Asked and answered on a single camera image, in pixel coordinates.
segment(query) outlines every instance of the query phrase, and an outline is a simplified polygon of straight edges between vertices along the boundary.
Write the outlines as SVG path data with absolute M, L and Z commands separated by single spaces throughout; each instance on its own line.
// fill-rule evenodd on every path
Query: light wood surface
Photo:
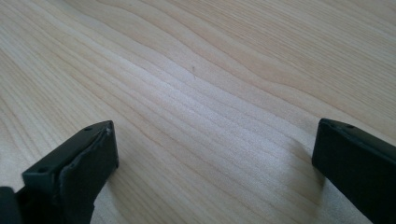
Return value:
M 392 0 L 1 0 L 0 186 L 115 122 L 92 223 L 370 223 L 318 121 L 396 145 Z

